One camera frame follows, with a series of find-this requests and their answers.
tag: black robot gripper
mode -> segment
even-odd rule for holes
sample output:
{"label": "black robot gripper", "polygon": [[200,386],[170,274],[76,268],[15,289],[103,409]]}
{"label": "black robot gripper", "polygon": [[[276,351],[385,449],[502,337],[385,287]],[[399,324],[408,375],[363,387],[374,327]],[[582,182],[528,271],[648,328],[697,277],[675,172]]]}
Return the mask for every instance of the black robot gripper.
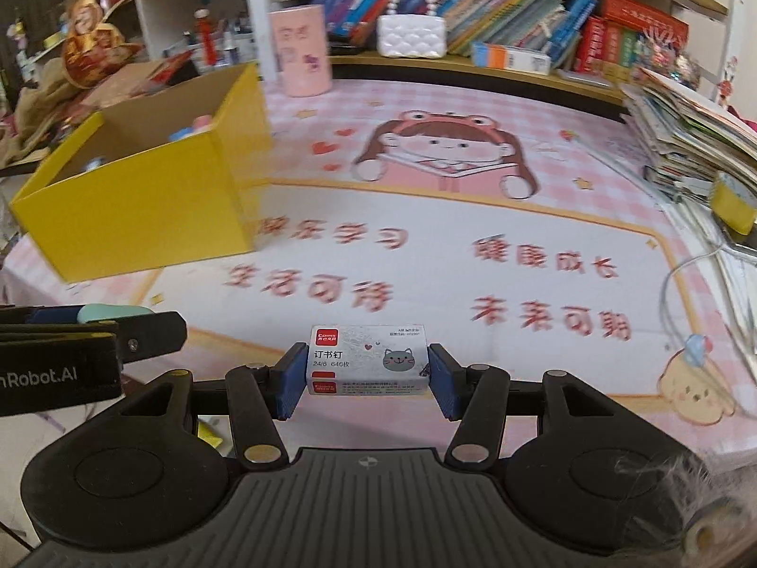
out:
{"label": "black robot gripper", "polygon": [[[41,451],[21,497],[43,543],[20,566],[599,567],[653,550],[645,530],[680,532],[660,466],[695,459],[684,446],[569,373],[512,381],[440,345],[431,390],[459,420],[443,457],[290,461],[274,419],[294,412],[307,356],[296,344],[210,382],[168,372]],[[229,416],[235,458],[195,436],[200,414]],[[536,417],[537,436],[501,458],[508,416]]]}

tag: cardboard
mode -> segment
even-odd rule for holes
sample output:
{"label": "cardboard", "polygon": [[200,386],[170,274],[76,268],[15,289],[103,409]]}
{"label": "cardboard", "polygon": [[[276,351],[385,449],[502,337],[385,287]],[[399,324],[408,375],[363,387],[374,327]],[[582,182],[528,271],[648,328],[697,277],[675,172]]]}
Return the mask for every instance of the cardboard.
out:
{"label": "cardboard", "polygon": [[[200,115],[210,129],[168,142]],[[270,147],[256,67],[233,66],[91,115],[10,207],[67,282],[242,254]]]}

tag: red book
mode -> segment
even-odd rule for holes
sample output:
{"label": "red book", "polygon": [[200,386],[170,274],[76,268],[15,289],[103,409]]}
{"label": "red book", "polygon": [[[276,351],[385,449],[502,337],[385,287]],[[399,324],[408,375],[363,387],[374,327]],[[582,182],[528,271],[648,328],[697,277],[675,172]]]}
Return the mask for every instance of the red book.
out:
{"label": "red book", "polygon": [[362,47],[368,40],[368,36],[376,24],[376,19],[386,10],[389,0],[376,0],[376,3],[369,8],[365,16],[359,20],[350,32],[350,42],[356,47]]}
{"label": "red book", "polygon": [[604,0],[603,8],[608,21],[637,32],[655,29],[663,36],[667,34],[679,48],[685,47],[689,40],[689,26],[657,8],[633,0]]}
{"label": "red book", "polygon": [[611,64],[616,64],[620,60],[621,41],[623,40],[623,30],[616,26],[615,23],[607,24],[605,32],[605,43],[602,50],[602,59]]}
{"label": "red book", "polygon": [[595,72],[595,62],[602,60],[607,23],[603,18],[589,17],[584,26],[581,44],[578,45],[573,70],[576,72]]}

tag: white handbag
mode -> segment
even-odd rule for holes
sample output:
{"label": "white handbag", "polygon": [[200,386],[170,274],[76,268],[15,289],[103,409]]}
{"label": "white handbag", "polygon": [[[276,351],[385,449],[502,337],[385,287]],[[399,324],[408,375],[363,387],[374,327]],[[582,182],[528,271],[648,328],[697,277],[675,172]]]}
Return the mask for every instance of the white handbag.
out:
{"label": "white handbag", "polygon": [[400,0],[389,0],[387,13],[378,18],[378,52],[384,57],[444,57],[447,25],[436,16],[436,0],[426,0],[425,15],[398,15]]}

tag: pink box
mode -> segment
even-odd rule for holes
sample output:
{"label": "pink box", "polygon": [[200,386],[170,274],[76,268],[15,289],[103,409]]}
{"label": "pink box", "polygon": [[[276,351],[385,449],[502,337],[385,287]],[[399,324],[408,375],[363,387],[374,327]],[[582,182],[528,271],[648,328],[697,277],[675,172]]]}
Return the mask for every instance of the pink box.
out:
{"label": "pink box", "polygon": [[300,6],[270,13],[285,94],[317,96],[331,89],[331,62],[323,6]]}

